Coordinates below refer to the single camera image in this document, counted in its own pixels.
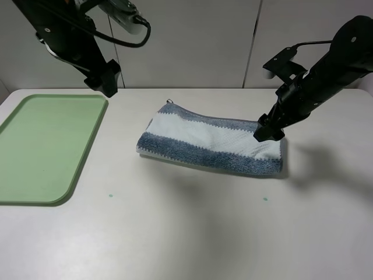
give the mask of striped towel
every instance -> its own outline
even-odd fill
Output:
[[[140,137],[136,150],[228,173],[267,176],[281,172],[281,141],[259,143],[253,136],[256,127],[256,121],[207,117],[167,101]]]

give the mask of black cable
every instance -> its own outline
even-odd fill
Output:
[[[331,44],[332,41],[311,41],[311,42],[303,42],[299,43],[296,45],[293,45],[292,48],[298,48],[300,46],[305,46],[305,45],[318,45],[318,44]]]
[[[37,1],[37,3],[43,9],[51,12],[53,15],[59,17],[60,19],[66,21],[70,25],[72,25],[72,26],[80,29],[81,31],[84,31],[84,32],[86,32],[86,33],[88,33],[88,34],[90,34],[92,36],[96,36],[98,38],[101,38],[101,39],[103,39],[105,41],[109,41],[111,43],[114,43],[114,44],[117,44],[117,45],[120,45],[120,46],[122,45],[123,47],[128,47],[128,48],[140,48],[140,47],[142,47],[143,45],[145,45],[147,43],[147,41],[149,40],[150,34],[152,32],[152,27],[150,26],[150,23],[147,22],[140,15],[137,15],[137,16],[133,17],[133,22],[135,24],[143,25],[143,26],[145,26],[147,28],[147,32],[146,32],[144,40],[142,40],[140,43],[129,43],[129,42],[121,41],[119,39],[112,38],[112,37],[110,37],[110,36],[108,36],[108,35],[106,35],[104,33],[98,32],[97,30],[92,30],[92,29],[84,27],[83,25],[80,24],[79,21],[75,20],[74,18],[72,18],[72,17],[70,17],[68,15],[63,15],[61,12],[55,11],[54,8],[51,8],[46,3],[42,3],[40,1]]]

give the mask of table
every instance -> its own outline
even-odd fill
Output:
[[[0,106],[0,123],[35,93]],[[280,178],[247,178],[140,157],[170,98],[208,116],[257,120],[273,89],[125,89],[109,100],[72,198],[0,206],[2,279],[311,280],[373,275],[373,98],[344,90],[285,129]]]

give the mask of green tray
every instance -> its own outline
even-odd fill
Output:
[[[100,95],[23,99],[0,126],[0,204],[67,201],[107,106]]]

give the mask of wall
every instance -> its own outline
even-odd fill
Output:
[[[331,40],[357,15],[373,17],[371,0],[263,0],[254,47],[245,80],[246,88],[278,88],[275,77],[264,79],[262,66],[283,48],[304,41]],[[328,45],[303,46],[294,59],[309,69]]]
[[[275,88],[281,81],[264,79],[262,65],[284,47],[331,39],[355,15],[373,16],[371,0],[133,2],[152,24],[149,42],[140,49],[116,49],[96,39],[106,60],[121,64],[120,88],[241,88],[243,84],[246,88]],[[99,8],[89,15],[99,31],[113,33],[116,38],[136,42],[144,35],[128,34]],[[85,88],[85,77],[50,56],[34,34],[11,0],[0,1],[0,79],[5,87],[10,92],[21,88]],[[327,50],[327,45],[302,47],[295,62],[309,68]]]
[[[129,88],[241,88],[260,0],[134,0],[153,26],[119,48]],[[113,23],[114,37],[138,40]]]
[[[260,0],[133,0],[152,24],[148,44],[118,47],[125,84],[130,88],[240,88],[244,80]],[[89,15],[111,34],[99,8]],[[115,37],[140,41],[112,21]],[[0,79],[12,92],[21,88],[85,88],[84,76],[55,60],[35,39],[35,31],[11,0],[0,1]],[[97,39],[107,60],[113,44]]]

